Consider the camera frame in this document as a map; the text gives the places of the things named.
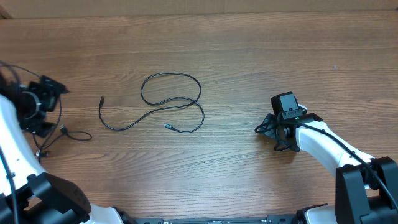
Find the black USB cable silver plug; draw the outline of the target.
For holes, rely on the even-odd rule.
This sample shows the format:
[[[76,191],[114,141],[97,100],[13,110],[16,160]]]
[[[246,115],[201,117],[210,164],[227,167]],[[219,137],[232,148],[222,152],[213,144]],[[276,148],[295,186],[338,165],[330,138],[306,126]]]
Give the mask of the black USB cable silver plug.
[[[80,142],[86,142],[93,139],[90,133],[85,131],[69,131],[63,124],[60,126],[60,134],[49,143],[43,143],[42,145],[39,145],[37,139],[35,138],[35,136],[33,136],[34,143],[38,148],[38,151],[36,152],[38,162],[41,162],[42,158],[47,157],[49,155],[48,148],[50,148],[53,144],[55,144],[59,139],[63,137]]]

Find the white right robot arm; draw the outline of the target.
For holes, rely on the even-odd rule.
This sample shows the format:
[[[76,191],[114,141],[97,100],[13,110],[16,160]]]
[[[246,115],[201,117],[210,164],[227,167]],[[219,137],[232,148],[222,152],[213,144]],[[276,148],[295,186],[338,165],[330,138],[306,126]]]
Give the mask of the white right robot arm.
[[[274,150],[305,151],[335,178],[335,204],[314,205],[293,215],[269,215],[266,223],[397,223],[397,163],[356,149],[293,93],[271,98],[272,113],[255,132],[276,141]]]

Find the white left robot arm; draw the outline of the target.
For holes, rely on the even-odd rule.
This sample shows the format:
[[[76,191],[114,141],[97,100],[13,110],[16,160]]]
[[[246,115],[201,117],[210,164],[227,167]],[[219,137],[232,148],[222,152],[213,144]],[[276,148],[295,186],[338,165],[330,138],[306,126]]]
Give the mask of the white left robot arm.
[[[47,173],[24,133],[42,138],[55,130],[45,120],[61,104],[65,85],[42,76],[21,86],[1,79],[1,223],[130,223],[117,208],[89,202],[73,182]]]

